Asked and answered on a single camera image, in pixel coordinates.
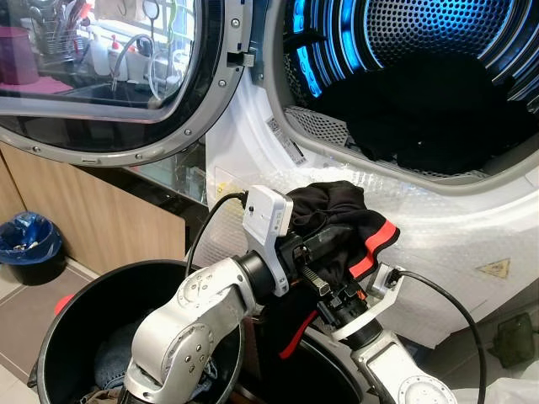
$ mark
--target bubble wrap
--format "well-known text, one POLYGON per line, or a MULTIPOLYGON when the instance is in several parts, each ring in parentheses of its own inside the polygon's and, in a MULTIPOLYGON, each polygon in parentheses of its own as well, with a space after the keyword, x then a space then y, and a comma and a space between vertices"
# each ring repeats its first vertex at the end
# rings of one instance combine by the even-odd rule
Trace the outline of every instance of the bubble wrap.
MULTIPOLYGON (((398 242, 380 260, 422 274, 452 293, 476 321, 495 310, 539 276, 536 225, 517 231, 511 225, 518 206, 472 211, 455 199, 410 183, 347 166, 262 173, 243 178, 216 175, 216 196, 262 184, 287 193, 313 182, 347 180, 365 189, 369 209, 401 229, 398 242), (489 263, 510 259, 502 279, 479 271, 489 263)), ((247 250, 243 210, 227 202, 208 227, 195 263, 208 265, 247 250)), ((405 279, 397 303, 382 313, 385 327, 433 348, 467 324, 445 299, 421 283, 405 279)))

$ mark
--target black cable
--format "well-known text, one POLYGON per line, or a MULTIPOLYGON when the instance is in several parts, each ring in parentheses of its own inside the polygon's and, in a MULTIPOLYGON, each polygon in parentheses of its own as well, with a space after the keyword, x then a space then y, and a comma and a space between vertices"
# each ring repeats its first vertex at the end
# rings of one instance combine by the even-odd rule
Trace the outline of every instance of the black cable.
POLYGON ((219 210, 219 208, 225 202, 227 202, 230 199, 241 200, 243 208, 245 208, 245 202, 247 201, 247 192, 227 194, 223 196, 222 198, 220 198, 216 202, 215 206, 211 208, 210 213, 208 214, 208 217, 206 217, 204 223, 202 223, 202 227, 200 228, 199 232, 196 234, 195 240, 193 241, 193 245, 191 246, 189 257, 187 258, 187 266, 185 267, 185 278, 187 278, 189 276, 189 273, 191 272, 191 267, 193 266, 193 257, 195 256, 195 249, 199 245, 200 239, 202 238, 202 233, 204 233, 204 230, 208 227, 208 224, 210 224, 210 221, 213 215, 219 210))
POLYGON ((398 269, 395 269, 392 273, 391 281, 397 280, 401 276, 408 276, 410 278, 417 279, 419 282, 422 282, 429 286, 430 288, 434 289, 441 295, 443 295, 448 301, 452 303, 454 307, 456 307, 459 312, 466 318, 466 321, 468 322, 470 329, 472 330, 473 339, 475 340, 475 344, 478 348, 478 354, 479 354, 479 395, 478 395, 478 404, 484 404, 485 402, 485 395, 487 392, 487 362, 485 359, 485 351, 483 348, 483 343, 481 342, 481 337, 479 336, 479 330, 478 326, 473 320, 472 316, 466 308, 462 305, 460 301, 458 301, 453 295, 451 295, 447 290, 443 289, 441 286, 435 284, 433 281, 426 279, 424 276, 421 276, 419 274, 416 274, 415 272, 410 271, 400 271, 398 269))

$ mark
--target clothing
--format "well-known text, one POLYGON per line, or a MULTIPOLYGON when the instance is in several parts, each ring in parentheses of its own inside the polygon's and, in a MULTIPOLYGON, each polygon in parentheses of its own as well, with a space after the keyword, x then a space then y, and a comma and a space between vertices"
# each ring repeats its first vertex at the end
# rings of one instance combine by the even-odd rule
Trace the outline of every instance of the clothing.
POLYGON ((494 86, 472 56, 414 54, 333 83, 310 108, 346 121, 371 160, 455 174, 481 168, 539 129, 526 102, 507 101, 514 84, 509 77, 494 86))
POLYGON ((116 404, 120 388, 104 391, 92 391, 80 400, 80 404, 116 404))
POLYGON ((133 337, 142 320, 118 328, 99 346, 93 367, 95 383, 99 389, 108 390, 123 386, 125 372, 131 360, 133 337))
MULTIPOLYGON (((99 346, 95 355, 93 375, 95 383, 102 391, 121 388, 124 385, 125 372, 131 361, 133 337, 135 337, 136 330, 142 324, 144 318, 146 316, 137 322, 118 328, 99 346)), ((202 392, 208 391, 217 376, 218 371, 215 361, 210 358, 191 399, 194 399, 202 392)))
MULTIPOLYGON (((291 191, 294 201, 291 231, 308 239, 322 229, 335 225, 351 225, 352 236, 342 234, 335 248, 309 268, 320 278, 338 288, 343 280, 363 279, 378 266, 377 254, 392 245, 400 230, 374 210, 368 210, 363 189, 347 181, 312 183, 291 191)), ((269 356, 289 358, 302 334, 318 315, 319 297, 303 282, 274 298, 261 313, 264 323, 264 345, 269 356)))

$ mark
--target blue trash bag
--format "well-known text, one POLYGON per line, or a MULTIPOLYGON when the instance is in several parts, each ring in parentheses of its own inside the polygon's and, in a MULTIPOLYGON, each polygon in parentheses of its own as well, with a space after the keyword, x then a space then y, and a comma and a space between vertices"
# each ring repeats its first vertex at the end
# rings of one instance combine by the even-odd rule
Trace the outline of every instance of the blue trash bag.
POLYGON ((23 212, 0 226, 0 263, 31 265, 56 256, 60 232, 45 217, 23 212))

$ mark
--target sticker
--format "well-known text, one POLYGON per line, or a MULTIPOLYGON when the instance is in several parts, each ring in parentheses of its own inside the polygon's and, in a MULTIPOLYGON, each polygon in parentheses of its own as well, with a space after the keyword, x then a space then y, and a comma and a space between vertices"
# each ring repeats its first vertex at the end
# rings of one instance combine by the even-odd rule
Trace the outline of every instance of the sticker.
POLYGON ((497 276, 498 278, 505 279, 509 275, 509 264, 511 260, 509 258, 502 259, 497 263, 490 263, 484 267, 476 268, 477 270, 489 275, 497 276))
POLYGON ((288 156, 298 167, 307 161, 298 145, 294 141, 292 141, 290 137, 286 137, 283 134, 283 131, 280 128, 279 124, 277 124, 275 118, 269 119, 268 121, 266 121, 266 124, 268 124, 271 131, 279 141, 280 145, 283 146, 288 156))

